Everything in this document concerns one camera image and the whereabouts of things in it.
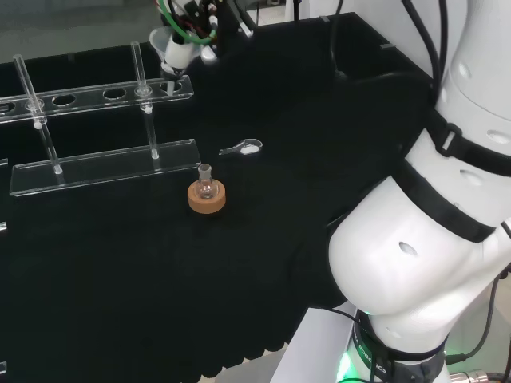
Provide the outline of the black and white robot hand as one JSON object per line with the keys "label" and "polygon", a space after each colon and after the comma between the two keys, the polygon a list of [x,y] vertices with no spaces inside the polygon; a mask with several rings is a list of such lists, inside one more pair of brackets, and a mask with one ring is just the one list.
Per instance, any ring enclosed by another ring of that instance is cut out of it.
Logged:
{"label": "black and white robot hand", "polygon": [[170,78],[182,77],[199,58],[212,65],[248,42],[256,23],[241,1],[156,1],[163,23],[150,42]]}

